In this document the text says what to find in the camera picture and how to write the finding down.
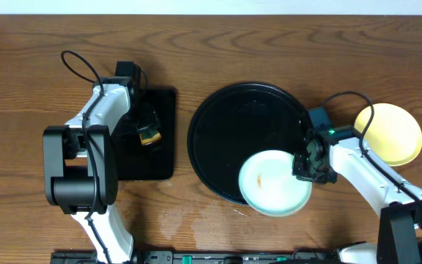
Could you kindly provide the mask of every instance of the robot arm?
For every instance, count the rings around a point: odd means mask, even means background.
[[[367,142],[364,148],[369,149]],[[370,156],[389,175],[404,187],[411,191],[417,198],[422,199],[422,189],[416,187],[405,180],[401,175],[390,168],[374,152],[369,152]],[[333,170],[345,177],[360,194],[370,204],[375,213],[380,216],[382,208],[386,208],[393,203],[406,205],[414,202],[404,192],[398,190],[395,185],[380,173],[359,150],[359,138],[352,137],[344,139],[330,147],[330,165]]]
[[[308,112],[306,151],[295,153],[293,174],[299,180],[335,183],[337,174],[345,177],[370,204],[375,213],[393,204],[406,205],[414,200],[399,190],[384,174],[361,155],[360,135],[352,126],[331,128],[325,110],[320,107]],[[370,150],[363,142],[364,149]],[[405,180],[372,150],[369,156],[398,183],[422,199],[422,189]]]
[[[116,76],[102,79],[103,95],[100,85],[95,84],[92,97],[74,118],[63,126],[49,126],[43,134],[47,200],[81,224],[97,250],[97,259],[103,263],[128,263],[133,253],[133,236],[126,231],[114,204],[118,176],[111,134],[120,120],[132,120],[138,111],[142,113],[136,108],[140,74],[141,69],[133,62],[118,62]],[[85,139],[83,114],[92,105],[86,123],[91,139]],[[138,127],[133,126],[131,131],[138,133]],[[92,157],[86,151],[86,144],[91,144]],[[67,166],[64,162],[74,158],[87,158],[87,166]],[[97,196],[94,196],[92,159],[99,178]],[[94,213],[85,219],[92,207]]]

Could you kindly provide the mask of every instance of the black tray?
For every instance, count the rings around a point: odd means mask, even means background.
[[[142,100],[152,104],[160,120],[162,139],[141,146],[137,133],[128,133],[118,125],[112,133],[119,180],[167,180],[174,173],[175,91],[171,87],[152,87]]]

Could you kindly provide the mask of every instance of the green connector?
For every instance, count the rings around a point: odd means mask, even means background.
[[[191,256],[183,256],[182,264],[191,264]]]

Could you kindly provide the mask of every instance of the white bowl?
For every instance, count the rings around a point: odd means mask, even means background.
[[[293,159],[293,154],[266,150],[243,164],[239,188],[253,209],[267,216],[289,216],[307,203],[312,183],[292,175]]]

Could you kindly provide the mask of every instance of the white wall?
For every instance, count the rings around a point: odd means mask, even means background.
[[[422,0],[0,0],[0,14],[422,15]]]

